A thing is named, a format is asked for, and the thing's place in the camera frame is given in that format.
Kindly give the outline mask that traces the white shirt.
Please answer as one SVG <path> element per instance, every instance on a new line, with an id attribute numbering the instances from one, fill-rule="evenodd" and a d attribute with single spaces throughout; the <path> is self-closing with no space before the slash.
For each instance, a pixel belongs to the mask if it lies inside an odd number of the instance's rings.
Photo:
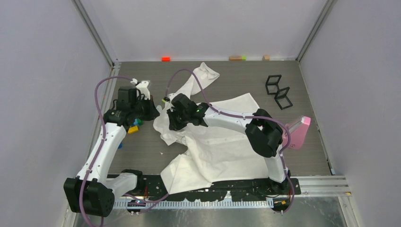
<path id="1" fill-rule="evenodd" d="M 169 129 L 167 103 L 153 127 L 167 144 L 181 143 L 186 152 L 178 155 L 161 172 L 168 194 L 208 188 L 213 182 L 270 178 L 285 180 L 279 156 L 264 158 L 251 147 L 242 132 L 220 127 L 188 124 L 180 131 Z"/>

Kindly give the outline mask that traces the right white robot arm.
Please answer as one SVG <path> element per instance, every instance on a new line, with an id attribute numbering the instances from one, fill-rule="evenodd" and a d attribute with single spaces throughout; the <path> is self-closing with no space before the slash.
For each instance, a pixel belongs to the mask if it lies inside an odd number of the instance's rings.
<path id="1" fill-rule="evenodd" d="M 196 104 L 184 94 L 171 100 L 167 110 L 169 129 L 179 131 L 188 124 L 219 127 L 244 134 L 253 151 L 264 157 L 269 170 L 270 189 L 282 194 L 289 187 L 288 169 L 281 158 L 284 128 L 263 109 L 240 113 L 208 103 Z"/>

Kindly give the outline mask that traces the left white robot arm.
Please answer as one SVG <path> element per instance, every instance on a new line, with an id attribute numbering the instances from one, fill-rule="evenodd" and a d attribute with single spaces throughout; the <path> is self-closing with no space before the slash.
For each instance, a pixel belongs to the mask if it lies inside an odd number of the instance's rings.
<path id="1" fill-rule="evenodd" d="M 103 115 L 100 135 L 82 169 L 74 178 L 67 178 L 63 188 L 71 211 L 107 217 L 116 198 L 130 192 L 141 195 L 145 183 L 138 179 L 140 171 L 121 173 L 107 181 L 115 153 L 136 119 L 151 121 L 159 116 L 148 85 L 124 86 L 118 90 L 115 108 Z"/>

